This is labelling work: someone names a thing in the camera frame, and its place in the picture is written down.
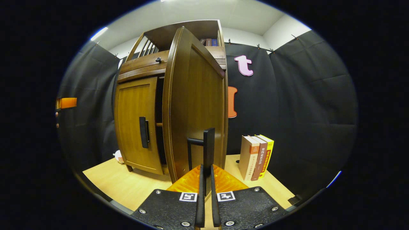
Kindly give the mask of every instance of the white stuffed toy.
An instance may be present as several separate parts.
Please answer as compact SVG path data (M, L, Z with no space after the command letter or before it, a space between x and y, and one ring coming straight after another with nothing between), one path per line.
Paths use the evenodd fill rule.
M121 151L118 150L118 151L116 151L113 155L115 156L115 159L116 159L119 163L121 163L121 164L124 163L124 160L122 159Z

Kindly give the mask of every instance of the orange object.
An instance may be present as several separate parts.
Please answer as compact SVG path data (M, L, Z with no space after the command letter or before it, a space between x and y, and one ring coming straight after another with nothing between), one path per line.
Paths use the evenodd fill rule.
M237 116L236 111L234 111L234 94L237 93L237 89L229 86L227 92L227 99L229 101L229 112L227 116L229 118L234 118Z
M76 107L76 97L58 98L55 109Z
M235 178L222 168L213 165L213 170L216 193L236 191L249 188L243 182L239 181L237 178Z
M200 165L183 175L167 191L199 193Z

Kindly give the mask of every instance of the white ceiling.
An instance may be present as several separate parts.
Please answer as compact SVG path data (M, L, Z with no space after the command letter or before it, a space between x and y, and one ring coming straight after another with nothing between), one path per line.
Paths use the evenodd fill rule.
M142 32L191 20L219 19L222 27L263 35L283 12L255 0L160 0L128 12L107 26L95 42L106 50Z

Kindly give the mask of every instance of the wooden floor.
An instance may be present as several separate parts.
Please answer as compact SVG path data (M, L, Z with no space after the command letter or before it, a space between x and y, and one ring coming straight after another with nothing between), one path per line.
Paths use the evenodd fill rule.
M227 155L225 170L248 187L261 186L283 208L291 204L288 199L294 194L282 185L273 175L267 172L264 178L256 181L243 181L236 160L240 155ZM172 185L169 175L157 175L134 169L128 172L126 166L117 162L115 158L101 163L83 172L103 193L123 206L136 210L154 189L166 190ZM211 217L211 198L205 202L204 230L217 230L213 227Z

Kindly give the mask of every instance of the bolt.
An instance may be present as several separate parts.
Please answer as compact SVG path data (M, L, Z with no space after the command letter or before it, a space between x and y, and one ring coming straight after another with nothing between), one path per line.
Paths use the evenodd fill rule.
M234 221L228 221L225 223L226 226L232 226L234 224Z

